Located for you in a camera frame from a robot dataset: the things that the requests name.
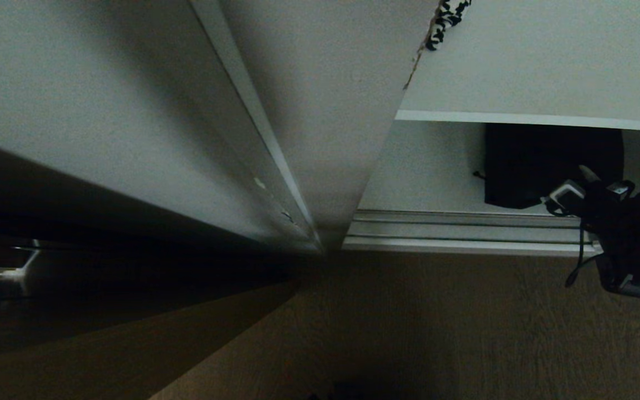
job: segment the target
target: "wooden floor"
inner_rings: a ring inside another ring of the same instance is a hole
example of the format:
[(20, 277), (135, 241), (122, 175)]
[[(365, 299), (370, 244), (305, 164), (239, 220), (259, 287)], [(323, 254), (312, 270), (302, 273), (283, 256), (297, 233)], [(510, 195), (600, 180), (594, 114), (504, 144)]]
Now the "wooden floor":
[(640, 300), (574, 260), (341, 253), (299, 294), (153, 397), (640, 399)]

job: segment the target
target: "cable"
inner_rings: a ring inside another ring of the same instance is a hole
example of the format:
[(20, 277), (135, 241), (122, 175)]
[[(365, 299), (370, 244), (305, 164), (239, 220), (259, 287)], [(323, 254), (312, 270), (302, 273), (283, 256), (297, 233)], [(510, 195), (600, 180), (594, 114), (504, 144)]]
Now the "cable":
[(596, 256), (591, 256), (586, 260), (583, 260), (584, 259), (584, 225), (580, 223), (579, 225), (579, 260), (577, 261), (577, 266), (574, 267), (574, 270), (572, 270), (569, 276), (567, 276), (567, 280), (564, 282), (564, 287), (569, 288), (569, 286), (572, 286), (574, 282), (577, 280), (577, 276), (579, 276), (579, 270), (603, 255), (604, 253), (597, 254)]
[(548, 213), (551, 213), (551, 215), (554, 216), (559, 216), (559, 217), (566, 217), (566, 216), (572, 216), (571, 213), (567, 212), (567, 210), (565, 210), (564, 208), (562, 208), (557, 202), (555, 202), (554, 200), (551, 200), (549, 198), (546, 198), (547, 200), (544, 201), (544, 207), (547, 209)]

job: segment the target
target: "black and white pattern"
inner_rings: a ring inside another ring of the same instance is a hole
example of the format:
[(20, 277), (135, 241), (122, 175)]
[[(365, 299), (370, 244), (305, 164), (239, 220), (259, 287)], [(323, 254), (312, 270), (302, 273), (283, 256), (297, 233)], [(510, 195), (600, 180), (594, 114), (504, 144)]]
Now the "black and white pattern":
[(444, 43), (444, 32), (463, 20), (466, 8), (470, 5), (471, 0), (444, 0), (431, 28), (433, 34), (426, 41), (426, 48), (438, 50), (441, 43)]

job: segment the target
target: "black bag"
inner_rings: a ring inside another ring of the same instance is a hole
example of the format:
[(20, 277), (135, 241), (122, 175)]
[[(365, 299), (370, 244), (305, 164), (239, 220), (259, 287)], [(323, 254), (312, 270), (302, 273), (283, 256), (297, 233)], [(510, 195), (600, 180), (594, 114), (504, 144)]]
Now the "black bag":
[(567, 179), (587, 184), (579, 165), (604, 182), (624, 179), (622, 131), (487, 124), (485, 202), (506, 208), (536, 206)]
[(602, 287), (640, 298), (640, 193), (622, 202), (613, 215), (583, 221), (604, 248), (597, 259)]

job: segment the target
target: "black device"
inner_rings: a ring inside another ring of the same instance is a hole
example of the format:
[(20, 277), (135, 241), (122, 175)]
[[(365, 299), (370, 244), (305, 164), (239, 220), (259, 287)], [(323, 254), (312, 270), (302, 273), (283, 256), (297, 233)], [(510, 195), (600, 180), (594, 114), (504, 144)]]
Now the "black device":
[[(640, 298), (640, 193), (625, 181), (624, 144), (618, 129), (487, 124), (485, 202), (508, 208), (544, 203), (556, 216), (580, 222), (577, 266), (594, 261), (602, 288)], [(604, 253), (583, 260), (584, 233)]]

